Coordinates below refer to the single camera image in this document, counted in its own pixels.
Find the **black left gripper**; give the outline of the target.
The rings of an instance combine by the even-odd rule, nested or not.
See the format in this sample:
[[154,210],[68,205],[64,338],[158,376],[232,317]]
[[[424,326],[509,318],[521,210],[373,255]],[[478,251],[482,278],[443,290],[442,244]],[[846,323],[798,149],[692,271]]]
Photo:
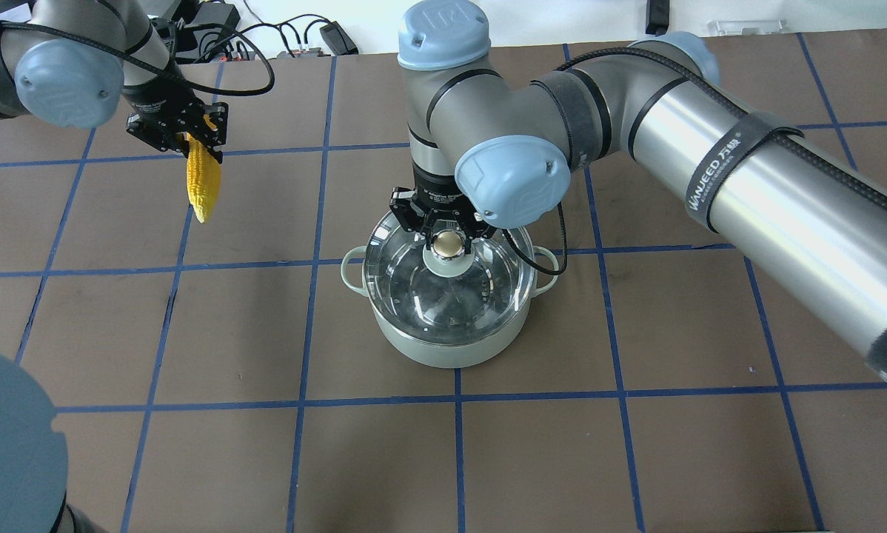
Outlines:
[[126,121],[126,132],[139,141],[167,154],[189,156],[185,134],[192,134],[192,163],[221,165],[221,148],[227,142],[228,105],[207,104],[193,89],[173,81],[148,81],[125,87],[123,98],[133,114]]

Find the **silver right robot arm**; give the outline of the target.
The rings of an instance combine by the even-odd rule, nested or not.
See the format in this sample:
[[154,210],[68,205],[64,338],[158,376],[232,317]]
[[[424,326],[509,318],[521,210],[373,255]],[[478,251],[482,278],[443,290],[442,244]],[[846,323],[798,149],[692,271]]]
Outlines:
[[470,1],[422,1],[398,34],[419,210],[517,229],[614,152],[667,186],[887,382],[887,193],[798,128],[717,87],[700,38],[597,50],[512,90]]

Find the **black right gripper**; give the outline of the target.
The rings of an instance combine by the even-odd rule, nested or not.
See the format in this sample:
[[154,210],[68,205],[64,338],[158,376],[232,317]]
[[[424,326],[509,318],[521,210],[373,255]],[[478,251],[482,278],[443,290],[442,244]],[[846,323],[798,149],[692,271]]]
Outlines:
[[453,175],[439,175],[422,167],[412,169],[414,189],[395,187],[389,200],[389,212],[406,232],[429,241],[430,230],[426,222],[434,212],[437,218],[458,220],[458,231],[465,244],[476,239],[489,239],[497,232],[497,227],[468,209],[468,198],[458,189]]

